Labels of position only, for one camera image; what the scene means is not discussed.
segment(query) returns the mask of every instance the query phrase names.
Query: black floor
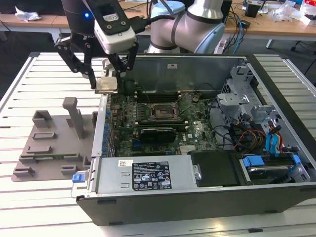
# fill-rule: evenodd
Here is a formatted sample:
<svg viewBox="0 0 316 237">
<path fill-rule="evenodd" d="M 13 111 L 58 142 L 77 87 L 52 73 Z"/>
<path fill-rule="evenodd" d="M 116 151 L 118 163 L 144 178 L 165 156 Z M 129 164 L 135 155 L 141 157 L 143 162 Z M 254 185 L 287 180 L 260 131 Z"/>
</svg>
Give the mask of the black floor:
<svg viewBox="0 0 316 237">
<path fill-rule="evenodd" d="M 15 76 L 28 58 L 30 52 L 54 52 L 54 43 L 47 33 L 13 33 L 6 32 L 8 40 L 0 42 L 0 98 L 11 85 Z M 149 37 L 140 37 L 140 51 L 144 51 L 149 45 Z M 238 54 L 278 54 L 290 59 L 296 67 L 305 72 L 307 67 L 316 58 L 316 43 L 304 42 L 297 46 L 294 52 L 290 51 L 295 41 L 276 40 L 272 49 L 266 49 L 267 40 L 245 39 L 238 50 Z M 316 64 L 314 64 L 307 78 L 316 82 Z"/>
</svg>

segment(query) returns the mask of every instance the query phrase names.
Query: motherboard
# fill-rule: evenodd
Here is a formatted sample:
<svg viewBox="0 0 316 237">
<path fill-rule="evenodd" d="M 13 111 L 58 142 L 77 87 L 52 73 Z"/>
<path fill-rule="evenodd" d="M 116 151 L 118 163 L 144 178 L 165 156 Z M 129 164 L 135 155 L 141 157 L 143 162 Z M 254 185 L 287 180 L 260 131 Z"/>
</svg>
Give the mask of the motherboard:
<svg viewBox="0 0 316 237">
<path fill-rule="evenodd" d="M 185 93 L 173 102 L 113 95 L 111 129 L 116 157 L 185 155 L 217 149 L 205 118 L 210 99 Z"/>
</svg>

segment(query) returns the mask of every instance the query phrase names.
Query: power supply label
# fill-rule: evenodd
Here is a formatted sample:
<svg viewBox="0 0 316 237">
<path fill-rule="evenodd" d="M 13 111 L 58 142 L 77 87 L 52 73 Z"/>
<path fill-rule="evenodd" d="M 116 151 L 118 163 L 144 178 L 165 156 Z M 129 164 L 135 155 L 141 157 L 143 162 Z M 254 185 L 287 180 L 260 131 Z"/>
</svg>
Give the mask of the power supply label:
<svg viewBox="0 0 316 237">
<path fill-rule="evenodd" d="M 133 190 L 171 189 L 169 163 L 133 163 Z"/>
</svg>

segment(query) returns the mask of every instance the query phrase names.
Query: green circuit board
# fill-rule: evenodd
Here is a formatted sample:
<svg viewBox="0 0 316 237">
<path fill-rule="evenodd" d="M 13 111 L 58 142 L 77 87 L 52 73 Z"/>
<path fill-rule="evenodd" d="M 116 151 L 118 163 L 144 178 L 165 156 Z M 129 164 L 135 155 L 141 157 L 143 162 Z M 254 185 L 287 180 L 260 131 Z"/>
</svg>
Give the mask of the green circuit board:
<svg viewBox="0 0 316 237">
<path fill-rule="evenodd" d="M 116 95 L 112 97 L 113 127 L 118 139 L 116 141 L 116 156 L 162 156 L 181 155 L 180 147 L 191 145 L 196 150 L 217 149 L 216 139 L 212 136 L 205 113 L 209 107 L 209 99 L 197 99 L 194 94 L 184 94 L 181 99 L 171 103 L 138 103 L 131 96 Z M 185 121 L 185 125 L 173 125 L 185 127 L 176 133 L 172 143 L 143 144 L 139 140 L 141 128 L 137 121 L 149 121 L 153 117 L 153 111 L 158 111 L 159 118 L 169 115 L 168 110 L 174 110 L 179 115 L 176 118 Z M 150 125 L 149 127 L 161 127 L 162 125 Z"/>
</svg>

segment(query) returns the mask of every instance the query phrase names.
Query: white plastic bag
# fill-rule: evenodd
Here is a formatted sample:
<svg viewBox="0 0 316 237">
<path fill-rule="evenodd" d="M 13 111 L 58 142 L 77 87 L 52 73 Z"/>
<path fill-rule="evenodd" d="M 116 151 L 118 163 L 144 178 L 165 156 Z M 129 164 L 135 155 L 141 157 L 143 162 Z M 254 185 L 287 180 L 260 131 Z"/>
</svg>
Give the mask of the white plastic bag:
<svg viewBox="0 0 316 237">
<path fill-rule="evenodd" d="M 17 7 L 15 7 L 16 10 L 16 16 L 22 21 L 28 22 L 28 21 L 34 21 L 34 20 L 39 20 L 40 16 L 37 12 L 25 12 L 21 11 Z"/>
<path fill-rule="evenodd" d="M 289 1 L 286 0 L 285 3 L 282 6 L 280 6 L 279 9 L 272 9 L 272 11 L 270 11 L 269 13 L 269 16 L 274 22 L 284 20 L 292 22 L 291 15 L 293 12 L 295 12 L 295 10 L 295 8 L 291 7 Z"/>
<path fill-rule="evenodd" d="M 306 15 L 316 15 L 316 0 L 303 0 L 300 11 Z"/>
</svg>

